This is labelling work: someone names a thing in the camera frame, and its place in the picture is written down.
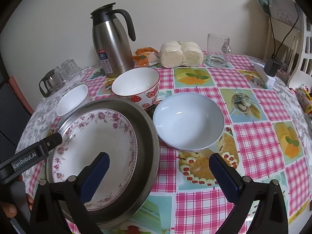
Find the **person's left hand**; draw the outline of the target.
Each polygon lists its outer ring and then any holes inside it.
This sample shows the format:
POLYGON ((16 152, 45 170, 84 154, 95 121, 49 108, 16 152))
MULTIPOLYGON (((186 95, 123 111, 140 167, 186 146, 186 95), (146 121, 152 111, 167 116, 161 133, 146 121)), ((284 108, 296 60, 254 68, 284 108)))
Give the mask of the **person's left hand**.
MULTIPOLYGON (((32 211, 33 198, 29 194, 26 194, 26 197, 28 208, 30 211, 32 211)), ((7 202, 1 202, 1 207, 8 218, 14 218, 17 215, 17 209, 14 205, 7 202)))

